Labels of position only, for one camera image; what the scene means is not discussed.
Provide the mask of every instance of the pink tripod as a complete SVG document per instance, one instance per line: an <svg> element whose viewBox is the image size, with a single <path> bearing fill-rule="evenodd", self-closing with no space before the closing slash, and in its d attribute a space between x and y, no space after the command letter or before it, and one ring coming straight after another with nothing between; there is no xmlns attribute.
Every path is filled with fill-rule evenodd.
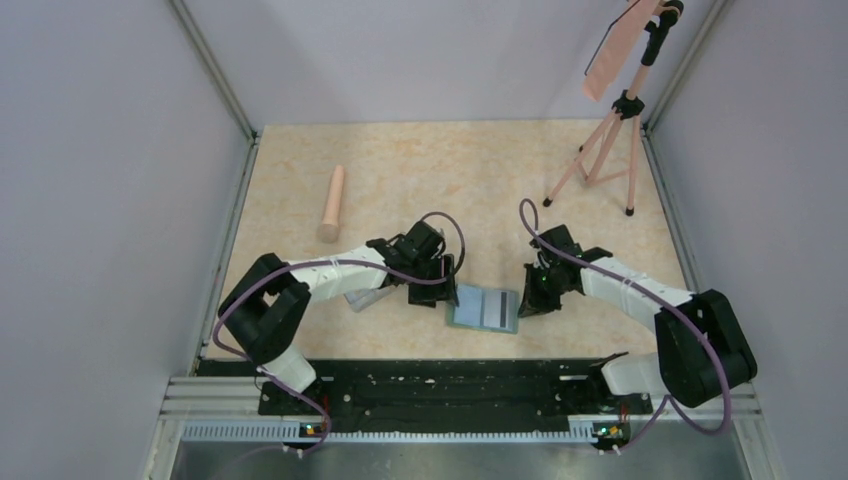
<svg viewBox="0 0 848 480"><path fill-rule="evenodd" d="M638 2L640 0L636 0L635 2L631 2L631 6L625 11L625 15L632 10L634 7L638 6ZM628 189L627 189L627 208L624 210L624 213L629 217L633 215L635 211L634 206L634 198L636 196L636 165L637 158L639 152L639 126L642 124L642 110L645 108L645 103L639 99L639 91L642 90L642 85L645 83L645 77L648 76L648 70L650 70L651 66L654 64L654 61L659 54L660 47L662 47L663 42L665 41L665 37L668 35L669 29L677 23L678 18L680 18L681 13L683 12L683 4L679 0L669 0L663 2L661 6L654 9L654 5L656 3L651 4L651 2L645 2L643 5L644 12L641 14L647 15L648 17L653 15L657 15L660 18L659 24L654 23L653 21L648 22L645 26L645 30L650 34L648 39L648 46L645 49L645 53L642 55L641 65L639 66L639 70L636 71L636 76L633 77L633 82L630 84L630 88L621 93L621 97L613 102L612 110L604 117L601 124L598 125L598 128L595 129L594 132L589 136L586 142L580 146L579 154L577 158L574 159L574 163L568 166L565 170L565 174L563 174L562 178L560 178L559 183L556 184L551 193L545 198L542 202L542 205L549 207L551 203L554 201L554 197L557 196L559 191L562 189L565 182L571 178L572 175L579 169L580 173L583 175L586 184L589 186L597 185L599 183L606 182L608 180L612 180L614 178L621 177L623 175L629 176ZM634 39L638 37L639 32L641 30L641 23L637 24L635 27L635 35ZM622 33L620 36L626 36L631 32ZM615 38L616 33L614 32L613 37L611 37L610 42L615 44L618 39ZM622 40L619 44L626 44L628 40ZM601 61L606 60L604 58L604 53L601 54ZM620 55L608 55L607 58L616 57L614 61L623 62L624 57L627 54L623 53ZM611 68L604 68L601 66L601 72L605 70L607 72L613 70ZM603 90L606 89L606 85L608 85L612 79L609 75L602 80L597 80L598 83L591 84L588 86L588 92L590 93L590 97L593 99L598 99L603 94ZM601 168L604 166L604 161L606 161L607 156L609 155L610 150L612 149L612 145L615 143L615 139L618 136L618 132L621 131L621 127L624 124L625 120L633 121L633 136L630 142L630 164L627 169L622 170L620 172L616 172L610 175L606 175L604 177L598 178L598 173L600 173ZM588 156L592 147L595 146L598 139L606 132L606 138L601 144L600 151L598 152L598 157L595 159L594 165L592 165L592 169L590 171L586 171L583 167L583 161Z"/></svg>

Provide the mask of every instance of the gray wall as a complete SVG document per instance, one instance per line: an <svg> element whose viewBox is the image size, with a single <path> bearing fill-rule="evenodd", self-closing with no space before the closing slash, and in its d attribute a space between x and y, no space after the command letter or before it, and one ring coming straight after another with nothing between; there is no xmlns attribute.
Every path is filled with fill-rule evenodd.
<svg viewBox="0 0 848 480"><path fill-rule="evenodd" d="M656 134L791 478L848 467L846 16L835 0L737 0Z"/></svg>
<svg viewBox="0 0 848 480"><path fill-rule="evenodd" d="M165 2L0 2L0 478L137 478L246 153Z"/></svg>
<svg viewBox="0 0 848 480"><path fill-rule="evenodd" d="M189 0L259 127L269 123L602 117L583 70L623 0ZM642 98L648 110L712 2L689 1Z"/></svg>

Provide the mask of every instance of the marble-patterned surface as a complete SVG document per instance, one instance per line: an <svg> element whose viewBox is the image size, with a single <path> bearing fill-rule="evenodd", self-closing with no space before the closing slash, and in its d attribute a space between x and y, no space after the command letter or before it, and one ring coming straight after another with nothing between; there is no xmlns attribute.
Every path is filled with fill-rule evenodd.
<svg viewBox="0 0 848 480"><path fill-rule="evenodd" d="M224 292L261 254L304 259L347 251L376 237L406 231L431 210L453 215L468 243L460 282L521 292L525 262L534 258L518 202L539 206L540 230L565 223L584 248L601 246L631 268L683 287L656 187L640 144L636 215L625 217L627 179L587 188L572 178L550 208L545 194L558 181L595 120L425 122L268 126L250 181ZM626 165L626 125L604 172ZM347 178L341 235L316 239L330 173ZM448 251L459 242L450 224ZM599 300L574 292L563 309L520 320L517 335L445 325L444 306L409 306L406 289L361 313L344 298L311 305L295 339L311 358L598 357L655 349L646 328ZM228 336L228 343L236 345ZM213 346L208 357L226 357Z"/></svg>

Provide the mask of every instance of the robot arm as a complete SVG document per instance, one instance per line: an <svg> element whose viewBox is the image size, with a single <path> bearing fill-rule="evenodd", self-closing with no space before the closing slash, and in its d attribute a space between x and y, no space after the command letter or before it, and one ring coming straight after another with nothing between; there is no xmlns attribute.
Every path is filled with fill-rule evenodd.
<svg viewBox="0 0 848 480"><path fill-rule="evenodd" d="M694 335L671 312L632 288L632 284L639 284L676 307L707 335L721 359L731 388L756 375L756 361L730 302L721 293L709 290L697 294L672 288L631 270L606 250L596 247L584 252L565 225L552 228L540 237L559 250L616 273L626 281L622 283L568 262L540 248L534 240L530 244L539 251L537 261L525 265L525 289L519 317L559 310L560 296L577 290L612 304L657 336L656 353L618 355L600 367L609 393L671 393L687 407L701 405L721 393L715 369Z"/></svg>
<svg viewBox="0 0 848 480"><path fill-rule="evenodd" d="M221 303L218 315L253 285L289 266L291 271L267 282L245 299L226 327L245 354L283 383L302 392L315 380L315 370L292 344L306 307L357 290L373 290L406 281L390 273L437 280L437 285L410 285L410 304L435 307L437 301L457 303L452 255L444 255L444 237L423 221L390 240L369 240L349 252L308 261L283 262L273 253L259 257ZM319 262L317 266L302 264ZM385 267L385 270L374 268ZM270 305L265 295L276 296Z"/></svg>

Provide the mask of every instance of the purple cable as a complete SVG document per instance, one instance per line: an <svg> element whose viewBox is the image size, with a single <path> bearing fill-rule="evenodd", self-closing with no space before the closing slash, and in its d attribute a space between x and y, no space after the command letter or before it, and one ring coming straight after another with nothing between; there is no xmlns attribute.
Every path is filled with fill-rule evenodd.
<svg viewBox="0 0 848 480"><path fill-rule="evenodd" d="M524 205L525 204L529 204L530 208L533 209L533 223L535 225L532 228L530 227L530 224L527 223L527 217L524 216ZM698 425L694 420L689 418L689 416L686 415L683 412L683 409L680 407L680 405L678 405L677 400L675 400L674 397L672 397L671 395L666 395L663 398L663 401L660 404L660 407L657 408L657 411L654 413L654 415L651 417L651 419L648 420L648 423L645 425L645 428L643 428L639 432L639 434L637 434L630 441L630 443L628 445L626 445L626 447L629 447L637 439L641 438L642 433L644 433L651 425L654 424L654 422L656 421L656 419L659 417L660 413L662 412L662 409L665 407L666 403L671 403L671 406L674 408L675 411L677 411L677 414L680 415L680 418L682 418L684 422L686 422L690 427L694 428L698 432L700 432L704 435L718 435L718 434L724 433L727 430L727 428L730 426L730 414L731 414L731 409L732 409L732 406L731 406L731 403L730 403L730 384L727 381L727 375L724 372L724 367L722 367L722 365L721 365L721 360L718 358L718 354L716 353L713 346L710 345L710 342L709 342L709 340L707 340L707 337L705 337L704 334L701 333L700 330L698 330L698 327L696 327L695 324L692 323L692 321L689 320L689 318L686 317L686 315L684 315L683 312L678 310L674 305L666 302L665 300L663 300L662 298L660 298L659 296L657 296L656 294L654 294L653 292L651 292L647 288L639 285L638 283L628 282L626 278L622 277L621 275L618 275L617 273L611 272L609 270L598 267L596 265L592 265L591 263L586 262L585 260L577 258L573 255L569 255L569 254L557 249L556 247L554 247L550 243L546 242L544 239L542 239L536 233L536 231L539 228L539 212L536 210L536 205L529 198L525 198L525 199L521 200L521 203L518 205L518 214L521 216L521 223L524 224L524 228L526 228L527 231L530 232L530 235L533 236L533 239L535 239L536 242L539 245L545 247L546 249L550 250L551 252L553 252L557 256L562 257L562 258L564 258L565 260L568 260L571 263L579 265L583 268L589 268L589 269L594 270L594 271L596 271L596 272L598 272L602 275L606 275L607 277L610 277L614 280L628 284L631 288L635 289L637 292L645 295L646 297L650 298L651 300L653 300L654 302L656 302L657 304L659 304L660 306L662 306L663 308L665 308L666 310L671 312L672 315L674 315L675 317L677 317L678 320L683 322L683 324L686 325L686 328L688 328L689 331L692 332L693 335L695 335L695 338L698 339L698 343L700 343L701 346L704 348L704 351L707 352L707 356L710 357L710 362L712 362L713 367L716 369L716 376L718 377L718 383L721 386L721 397L722 397L722 403L723 403L723 406L724 406L724 415L722 416L722 419L721 419L721 425L719 425L717 428L712 429L712 430Z"/></svg>
<svg viewBox="0 0 848 480"><path fill-rule="evenodd" d="M456 223L456 220L453 219L450 215L445 212L430 212L427 215L421 217L421 220L427 220L430 217L443 217L448 219L449 222L453 224L453 228L456 229L456 234L459 235L459 258L456 259L456 268L453 269L453 275L456 275L456 272L462 268L462 262L465 261L465 236L462 234L462 229L459 228L459 224Z"/></svg>

